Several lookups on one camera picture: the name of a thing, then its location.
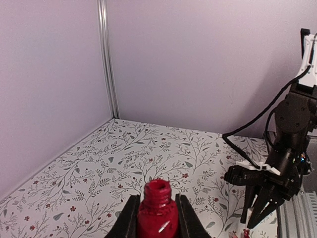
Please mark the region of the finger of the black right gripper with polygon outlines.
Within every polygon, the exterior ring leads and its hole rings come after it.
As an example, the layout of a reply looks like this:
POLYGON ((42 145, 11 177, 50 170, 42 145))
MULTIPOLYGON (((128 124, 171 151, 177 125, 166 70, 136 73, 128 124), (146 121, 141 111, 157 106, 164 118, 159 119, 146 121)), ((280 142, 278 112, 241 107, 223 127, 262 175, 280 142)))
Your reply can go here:
POLYGON ((249 208, 252 208, 252 204, 254 202, 255 196, 257 195, 258 188, 257 186, 247 185, 245 189, 245 200, 244 200, 244 207, 241 215, 240 222, 241 223, 248 223, 247 222, 247 212, 249 208))
POLYGON ((276 187, 262 187, 252 205, 247 228, 255 228, 264 218, 282 205, 282 197, 276 187))

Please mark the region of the red nail polish bottle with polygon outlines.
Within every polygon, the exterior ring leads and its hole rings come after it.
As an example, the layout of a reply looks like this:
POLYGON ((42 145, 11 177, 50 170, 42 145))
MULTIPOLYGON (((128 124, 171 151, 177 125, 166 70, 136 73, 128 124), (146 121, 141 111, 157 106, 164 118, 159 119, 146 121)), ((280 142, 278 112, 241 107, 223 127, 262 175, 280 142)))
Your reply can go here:
POLYGON ((179 237, 179 214, 171 198, 170 183, 154 179, 144 186, 144 199, 137 214, 138 238, 179 237))

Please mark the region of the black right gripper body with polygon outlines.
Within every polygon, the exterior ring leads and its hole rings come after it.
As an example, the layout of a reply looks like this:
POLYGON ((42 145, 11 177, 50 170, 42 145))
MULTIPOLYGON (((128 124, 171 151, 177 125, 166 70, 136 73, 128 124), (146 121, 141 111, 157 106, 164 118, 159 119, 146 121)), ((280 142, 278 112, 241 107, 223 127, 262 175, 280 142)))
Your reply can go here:
POLYGON ((278 197, 289 201, 295 195, 298 195, 302 180, 296 166, 291 167, 285 175, 277 175, 271 172, 266 172, 266 182, 274 185, 277 192, 274 192, 278 197))

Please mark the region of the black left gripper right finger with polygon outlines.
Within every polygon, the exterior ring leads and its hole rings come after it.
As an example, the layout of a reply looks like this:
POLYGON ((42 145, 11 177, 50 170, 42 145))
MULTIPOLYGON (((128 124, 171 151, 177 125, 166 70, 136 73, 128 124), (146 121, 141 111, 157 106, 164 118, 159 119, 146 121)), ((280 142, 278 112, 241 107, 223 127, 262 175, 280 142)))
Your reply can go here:
POLYGON ((200 222, 186 195, 176 194, 180 238, 211 238, 200 222))

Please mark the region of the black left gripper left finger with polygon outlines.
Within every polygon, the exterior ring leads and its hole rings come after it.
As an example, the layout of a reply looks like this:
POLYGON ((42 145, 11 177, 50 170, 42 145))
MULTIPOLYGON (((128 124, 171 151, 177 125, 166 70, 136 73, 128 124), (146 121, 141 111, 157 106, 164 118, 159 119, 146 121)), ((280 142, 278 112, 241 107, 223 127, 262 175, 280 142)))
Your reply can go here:
POLYGON ((136 238, 140 196, 131 195, 105 238, 136 238))

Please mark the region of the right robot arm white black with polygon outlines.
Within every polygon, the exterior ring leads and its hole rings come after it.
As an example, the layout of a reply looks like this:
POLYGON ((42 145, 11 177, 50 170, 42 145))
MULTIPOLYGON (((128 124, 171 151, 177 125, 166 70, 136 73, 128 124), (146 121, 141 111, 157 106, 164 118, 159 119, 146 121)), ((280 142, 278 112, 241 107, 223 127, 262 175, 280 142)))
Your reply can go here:
POLYGON ((317 36, 301 29, 302 65, 298 75, 278 93, 289 89, 269 114, 274 117, 276 138, 270 145, 267 160, 245 160, 228 169, 224 178, 245 186, 245 202, 240 222, 248 229, 256 227, 270 213, 297 195, 303 176, 311 172, 307 156, 308 133, 317 127, 317 36))

